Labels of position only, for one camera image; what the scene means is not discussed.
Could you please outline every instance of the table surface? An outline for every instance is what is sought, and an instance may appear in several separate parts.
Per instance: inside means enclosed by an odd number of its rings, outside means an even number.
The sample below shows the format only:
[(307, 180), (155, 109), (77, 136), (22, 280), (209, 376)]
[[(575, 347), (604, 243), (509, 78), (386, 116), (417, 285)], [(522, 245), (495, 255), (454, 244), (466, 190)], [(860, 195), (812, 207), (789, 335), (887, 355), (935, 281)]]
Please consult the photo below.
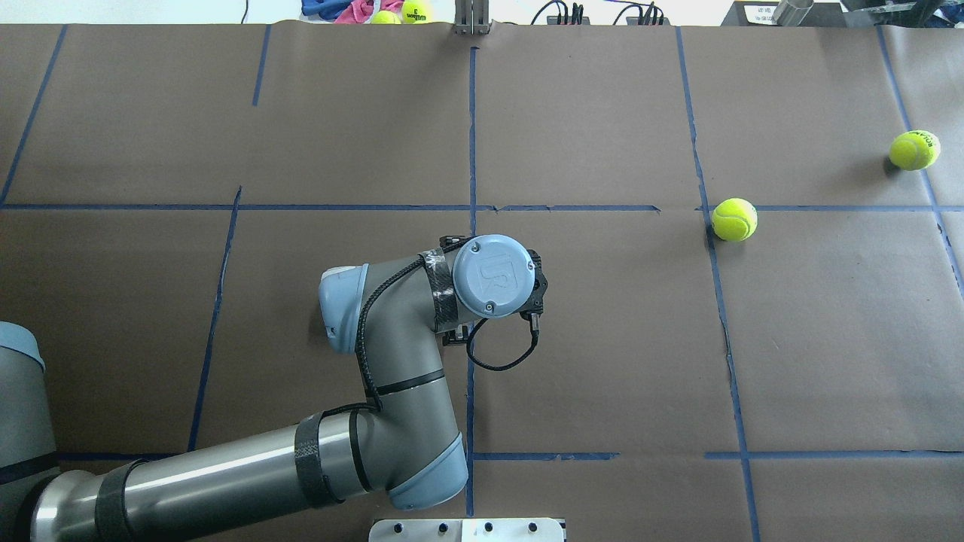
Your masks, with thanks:
[[(0, 42), (0, 320), (37, 335), (64, 468), (358, 400), (321, 272), (501, 232), (543, 256), (541, 345), (506, 373), (444, 349), (471, 479), (418, 517), (964, 535), (964, 35), (292, 21)], [(895, 172), (912, 127), (944, 155)], [(707, 230), (732, 196), (760, 211), (744, 243)], [(526, 341), (512, 318), (476, 352)], [(210, 539), (363, 540), (395, 517), (376, 495)]]

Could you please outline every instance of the pink cloth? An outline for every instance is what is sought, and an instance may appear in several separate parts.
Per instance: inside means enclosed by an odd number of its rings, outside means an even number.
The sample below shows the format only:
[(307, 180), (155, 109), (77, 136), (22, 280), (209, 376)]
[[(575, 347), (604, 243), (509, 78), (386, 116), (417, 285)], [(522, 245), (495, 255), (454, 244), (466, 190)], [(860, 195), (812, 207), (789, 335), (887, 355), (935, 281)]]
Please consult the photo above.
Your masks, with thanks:
[[(393, 12), (396, 15), (402, 13), (403, 0), (383, 0), (381, 11)], [(375, 2), (373, 0), (353, 0), (345, 8), (344, 12), (335, 19), (335, 24), (363, 24), (375, 13)]]

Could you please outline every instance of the blue cloth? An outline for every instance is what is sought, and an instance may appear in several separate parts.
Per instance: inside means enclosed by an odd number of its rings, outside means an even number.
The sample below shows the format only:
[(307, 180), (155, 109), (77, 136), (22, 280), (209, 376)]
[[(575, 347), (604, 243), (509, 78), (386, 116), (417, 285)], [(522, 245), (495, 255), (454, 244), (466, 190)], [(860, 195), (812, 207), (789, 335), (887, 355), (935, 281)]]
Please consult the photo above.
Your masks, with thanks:
[(351, 3), (352, 0), (302, 0), (302, 14), (317, 14), (325, 20), (335, 20)]
[(939, 16), (931, 15), (924, 22), (925, 28), (953, 28), (955, 23), (964, 22), (964, 5), (942, 6), (940, 11), (950, 22)]

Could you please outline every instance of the metal bracket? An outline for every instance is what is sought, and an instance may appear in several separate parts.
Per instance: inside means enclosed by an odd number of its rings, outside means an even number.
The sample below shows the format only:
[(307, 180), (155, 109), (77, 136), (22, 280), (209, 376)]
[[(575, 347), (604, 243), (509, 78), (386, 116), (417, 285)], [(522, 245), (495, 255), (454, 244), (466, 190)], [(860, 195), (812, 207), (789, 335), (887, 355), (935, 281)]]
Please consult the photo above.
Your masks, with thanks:
[(491, 29), (489, 0), (455, 0), (455, 33), (486, 35)]
[(640, 25), (640, 24), (639, 24), (639, 17), (626, 17), (626, 24), (627, 24), (628, 26), (668, 26), (668, 25), (670, 25), (671, 23), (669, 22), (669, 17), (664, 17), (663, 20), (662, 20), (662, 22), (660, 22), (659, 24), (643, 24), (643, 25)]
[[(562, 19), (562, 17), (559, 16), (559, 15), (546, 15), (546, 24), (548, 24), (548, 25), (570, 26), (570, 25), (565, 25), (565, 24), (563, 24), (563, 22), (562, 22), (561, 19)], [(580, 22), (579, 24), (591, 24), (591, 23), (589, 22), (589, 17), (584, 16), (584, 17), (582, 18), (582, 22)]]
[(551, 518), (382, 520), (368, 542), (565, 542), (566, 522)]

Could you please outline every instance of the metal cylinder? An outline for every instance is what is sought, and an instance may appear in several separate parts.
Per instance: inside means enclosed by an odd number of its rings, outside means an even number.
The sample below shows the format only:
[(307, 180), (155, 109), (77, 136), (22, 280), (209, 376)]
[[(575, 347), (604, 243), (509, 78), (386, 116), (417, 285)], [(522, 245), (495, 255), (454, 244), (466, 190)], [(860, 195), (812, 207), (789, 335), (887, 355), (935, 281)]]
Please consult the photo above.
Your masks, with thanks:
[[(308, 508), (294, 463), (295, 427), (138, 465), (124, 486), (137, 539), (183, 540)], [(37, 539), (96, 540), (94, 505), (104, 476), (62, 474), (44, 491)]]
[(773, 21), (780, 26), (800, 26), (814, 6), (814, 0), (780, 0), (773, 10)]
[[(25, 535), (17, 532), (17, 517), (29, 520), (29, 496), (60, 472), (56, 449), (37, 341), (0, 322), (0, 540)], [(31, 510), (21, 512), (24, 505)]]

